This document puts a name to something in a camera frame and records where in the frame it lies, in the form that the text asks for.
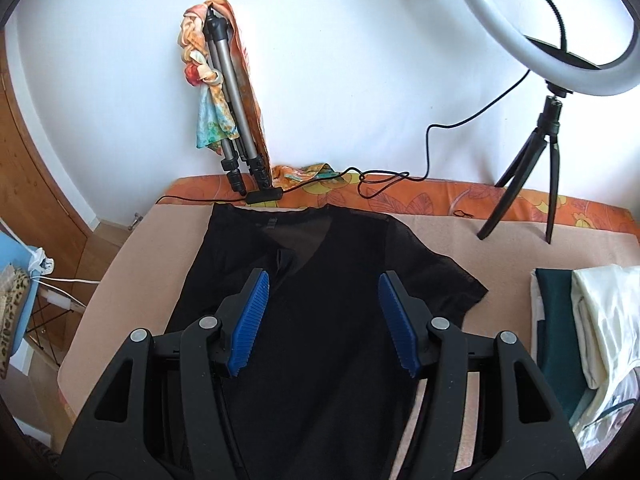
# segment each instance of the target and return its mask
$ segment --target power plug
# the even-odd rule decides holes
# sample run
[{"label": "power plug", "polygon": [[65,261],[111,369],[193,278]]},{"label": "power plug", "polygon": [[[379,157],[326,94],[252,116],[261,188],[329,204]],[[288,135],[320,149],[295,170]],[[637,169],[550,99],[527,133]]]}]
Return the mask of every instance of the power plug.
[{"label": "power plug", "polygon": [[47,255],[44,253],[44,249],[40,247],[31,255],[31,259],[29,260],[29,272],[36,270],[40,274],[46,276],[53,272],[54,265],[55,263],[53,258],[47,258]]}]

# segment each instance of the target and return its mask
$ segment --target tripod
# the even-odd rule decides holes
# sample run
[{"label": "tripod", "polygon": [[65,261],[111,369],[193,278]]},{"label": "tripod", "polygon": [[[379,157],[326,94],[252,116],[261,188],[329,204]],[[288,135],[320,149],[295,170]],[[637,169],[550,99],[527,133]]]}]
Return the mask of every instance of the tripod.
[{"label": "tripod", "polygon": [[527,142],[513,159],[507,171],[495,187],[504,187],[511,180],[511,185],[506,189],[504,195],[498,202],[491,216],[484,223],[478,232],[478,238],[484,240],[491,234],[498,222],[505,215],[507,210],[513,204],[518,193],[526,183],[531,171],[536,167],[536,163],[545,151],[546,145],[551,144],[551,182],[549,187],[549,210],[546,217],[546,243],[551,243],[551,235],[554,230],[554,219],[556,218],[556,205],[558,202],[558,179],[560,175],[560,148],[558,146],[558,131],[560,129],[560,112],[562,111],[562,103],[559,97],[566,97],[568,90],[560,88],[552,83],[548,83],[547,87],[553,93],[547,96],[545,108],[538,117],[538,126],[529,136]]},{"label": "tripod", "polygon": [[[209,6],[204,22],[204,35],[213,68],[220,70],[224,77],[222,91],[234,115],[240,134],[239,138],[236,139],[237,151],[231,140],[222,139],[220,141],[224,155],[222,169],[227,172],[226,176],[231,184],[231,189],[242,196],[246,196],[247,192],[240,173],[238,156],[246,162],[249,167],[249,173],[251,173],[255,179],[255,183],[258,185],[260,191],[273,189],[273,186],[271,185],[269,168],[265,168],[262,156],[255,147],[254,139],[251,136],[251,129],[249,128],[249,123],[244,112],[244,106],[242,105],[242,96],[229,51],[228,27],[229,24],[226,19],[216,15],[213,7]],[[261,193],[259,196],[254,193],[254,202],[264,202],[268,200],[268,198],[265,198],[268,195],[270,194],[266,192]]]}]

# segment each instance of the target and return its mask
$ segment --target tripod leg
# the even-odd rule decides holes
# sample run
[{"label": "tripod leg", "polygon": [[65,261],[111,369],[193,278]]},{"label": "tripod leg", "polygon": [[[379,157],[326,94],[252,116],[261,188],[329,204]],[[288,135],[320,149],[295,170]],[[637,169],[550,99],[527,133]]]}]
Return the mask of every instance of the tripod leg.
[{"label": "tripod leg", "polygon": [[209,45],[210,50],[215,50],[217,54],[216,62],[220,65],[220,71],[225,78],[223,83],[223,91],[225,97],[228,97],[233,108],[233,114],[236,118],[236,126],[238,127],[238,133],[242,139],[242,149],[240,152],[246,155],[246,163],[249,166],[249,171],[253,175],[255,183],[259,189],[269,189],[273,187],[271,185],[271,172],[269,168],[265,167],[264,160],[254,143],[254,138],[249,128],[244,106],[242,104],[242,95],[238,86],[238,78],[234,69],[234,64],[231,61],[231,52],[229,50],[228,42],[228,22],[225,18],[219,17],[214,12],[213,7],[209,6],[207,9],[207,17],[204,23],[205,39]]},{"label": "tripod leg", "polygon": [[234,149],[233,143],[229,139],[222,139],[220,145],[222,146],[222,153],[225,155],[225,158],[222,159],[222,169],[226,171],[226,177],[229,179],[231,189],[245,196],[246,187],[238,168],[238,154]]},{"label": "tripod leg", "polygon": [[508,181],[510,181],[513,178],[513,176],[516,174],[516,170],[518,169],[520,163],[522,162],[522,159],[524,158],[524,154],[526,153],[527,148],[529,147],[531,141],[536,136],[536,133],[537,131],[533,130],[533,132],[529,136],[529,139],[527,139],[527,142],[524,143],[524,145],[521,147],[520,151],[516,155],[516,158],[513,159],[513,162],[507,168],[507,171],[505,171],[504,175],[500,177],[500,180],[498,180],[498,182],[495,183],[495,187],[504,187],[507,185]]},{"label": "tripod leg", "polygon": [[498,205],[495,207],[494,212],[491,213],[488,220],[484,223],[480,231],[478,232],[478,238],[484,240],[491,234],[494,228],[498,225],[498,222],[502,219],[507,210],[511,207],[511,204],[518,193],[524,186],[525,182],[529,178],[531,171],[535,167],[540,155],[545,151],[546,148],[546,140],[543,136],[533,136],[529,137],[529,145],[525,150],[525,153],[522,155],[522,160],[520,164],[516,168],[515,175],[513,176],[513,181],[511,185],[504,192],[504,195],[498,202]]},{"label": "tripod leg", "polygon": [[546,217],[546,243],[551,243],[556,220],[556,206],[558,206],[558,181],[560,178],[560,148],[558,139],[551,139],[551,184],[549,187],[549,214]]}]

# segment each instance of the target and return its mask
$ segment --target black t-shirt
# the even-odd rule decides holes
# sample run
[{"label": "black t-shirt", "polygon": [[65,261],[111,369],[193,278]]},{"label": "black t-shirt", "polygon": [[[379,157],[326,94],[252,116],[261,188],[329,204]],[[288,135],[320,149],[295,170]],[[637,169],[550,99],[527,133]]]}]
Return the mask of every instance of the black t-shirt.
[{"label": "black t-shirt", "polygon": [[380,274],[457,326],[486,289],[391,216],[216,205],[166,331],[215,314],[254,267],[269,303],[247,367],[223,381],[250,479],[386,480],[417,381],[378,304]]}]

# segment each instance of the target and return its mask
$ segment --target white cable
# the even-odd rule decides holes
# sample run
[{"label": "white cable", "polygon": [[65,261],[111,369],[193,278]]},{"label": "white cable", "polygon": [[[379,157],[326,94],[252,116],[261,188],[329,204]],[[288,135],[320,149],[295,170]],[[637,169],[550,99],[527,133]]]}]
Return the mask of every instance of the white cable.
[{"label": "white cable", "polygon": [[41,285],[45,285],[48,286],[49,288],[53,288],[54,290],[57,290],[59,292],[62,292],[62,294],[65,294],[66,296],[68,296],[69,298],[71,298],[73,301],[75,301],[78,305],[80,306],[84,306],[84,308],[86,308],[86,305],[82,302],[82,301],[78,301],[76,300],[76,298],[74,298],[71,294],[69,294],[66,290],[62,290],[61,288],[57,288],[56,286],[51,285],[50,283],[45,283],[45,282],[41,282],[39,280],[40,276],[37,276],[36,278],[32,278],[32,280],[34,282],[38,282]]},{"label": "white cable", "polygon": [[20,238],[18,238],[13,231],[11,231],[11,228],[4,222],[4,220],[2,220],[1,216],[0,216],[0,223],[2,223],[2,226],[9,232],[9,234],[12,237],[14,237],[15,241],[17,241],[22,247],[27,249],[33,256],[35,257],[38,256],[33,249],[31,249],[27,244],[25,244],[22,240],[20,240]]},{"label": "white cable", "polygon": [[95,283],[96,285],[100,283],[94,282],[93,280],[80,280],[78,278],[50,278],[49,276],[39,276],[41,280],[53,280],[54,282],[79,282],[79,283]]}]

